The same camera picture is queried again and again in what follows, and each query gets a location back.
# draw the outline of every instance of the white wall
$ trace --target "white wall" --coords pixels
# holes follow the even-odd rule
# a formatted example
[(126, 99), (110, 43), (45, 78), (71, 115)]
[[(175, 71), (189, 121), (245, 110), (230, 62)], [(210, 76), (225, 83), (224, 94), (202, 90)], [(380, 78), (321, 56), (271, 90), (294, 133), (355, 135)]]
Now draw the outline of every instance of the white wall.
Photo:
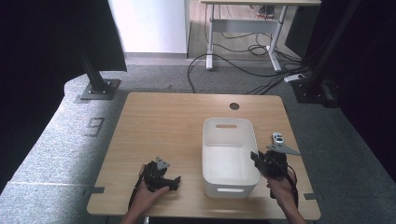
[(190, 0), (108, 0), (124, 52), (187, 53)]

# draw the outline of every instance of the wooden table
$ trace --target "wooden table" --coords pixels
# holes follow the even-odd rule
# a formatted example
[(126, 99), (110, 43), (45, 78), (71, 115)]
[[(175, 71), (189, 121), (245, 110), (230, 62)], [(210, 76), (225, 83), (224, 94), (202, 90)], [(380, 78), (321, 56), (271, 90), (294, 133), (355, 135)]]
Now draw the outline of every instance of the wooden table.
[[(230, 108), (231, 103), (239, 109)], [(123, 215), (143, 163), (157, 156), (171, 166), (166, 178), (181, 175), (177, 191), (170, 191), (145, 214), (149, 217), (285, 218), (270, 198), (266, 180), (246, 199), (209, 198), (204, 193), (202, 147), (204, 121), (209, 118), (241, 118), (253, 124), (258, 149), (266, 151), (271, 134), (283, 134), (285, 144), (299, 150), (288, 116), (278, 96), (130, 93), (111, 140), (88, 211), (93, 215)], [(299, 210), (305, 219), (319, 219), (316, 200), (301, 157), (288, 156), (298, 177)]]
[[(211, 5), (212, 13), (209, 27), (209, 43), (207, 44), (206, 69), (213, 69), (213, 33), (255, 33), (271, 34), (272, 41), (267, 46), (268, 56), (275, 71), (281, 71), (279, 62), (275, 54), (277, 40), (288, 11), (288, 6), (319, 6), (320, 0), (200, 0), (200, 3)], [(215, 5), (266, 5), (266, 6), (283, 6), (279, 19), (275, 20), (224, 20), (215, 19)]]

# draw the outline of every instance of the desk leg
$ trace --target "desk leg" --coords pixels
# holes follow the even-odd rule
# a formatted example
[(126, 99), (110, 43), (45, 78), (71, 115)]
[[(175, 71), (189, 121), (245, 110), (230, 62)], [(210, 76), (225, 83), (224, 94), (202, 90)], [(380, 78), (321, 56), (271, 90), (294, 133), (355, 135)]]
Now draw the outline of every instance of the desk leg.
[(288, 7), (283, 6), (282, 12), (280, 13), (279, 20), (277, 21), (276, 31), (275, 31), (274, 37), (271, 41), (271, 45), (267, 46), (268, 55), (270, 56), (271, 63), (273, 64), (273, 67), (276, 72), (279, 72), (281, 70), (281, 68), (280, 68), (279, 62), (277, 61), (277, 57), (275, 55), (275, 48), (276, 48), (277, 40), (279, 39), (280, 31), (282, 30), (283, 22), (285, 21), (285, 16), (286, 16), (287, 11), (288, 11)]
[(215, 18), (215, 5), (212, 5), (212, 14), (209, 18), (210, 27), (209, 27), (209, 43), (207, 44), (206, 50), (206, 70), (213, 69), (213, 19)]

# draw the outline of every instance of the white plastic bin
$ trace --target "white plastic bin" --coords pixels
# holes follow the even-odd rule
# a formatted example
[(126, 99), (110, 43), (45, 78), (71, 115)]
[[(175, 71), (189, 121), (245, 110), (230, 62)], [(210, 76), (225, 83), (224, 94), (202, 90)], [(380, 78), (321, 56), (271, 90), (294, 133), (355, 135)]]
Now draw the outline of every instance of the white plastic bin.
[(202, 152), (205, 194), (214, 198), (246, 198), (261, 178), (250, 151), (258, 153), (250, 121), (207, 119)]

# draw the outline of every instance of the white toy car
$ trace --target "white toy car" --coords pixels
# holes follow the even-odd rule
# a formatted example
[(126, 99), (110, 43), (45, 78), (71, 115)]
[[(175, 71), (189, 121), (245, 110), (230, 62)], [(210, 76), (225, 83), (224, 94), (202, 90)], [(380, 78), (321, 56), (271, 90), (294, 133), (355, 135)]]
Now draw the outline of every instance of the white toy car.
[(281, 133), (273, 133), (274, 144), (283, 144), (283, 137)]

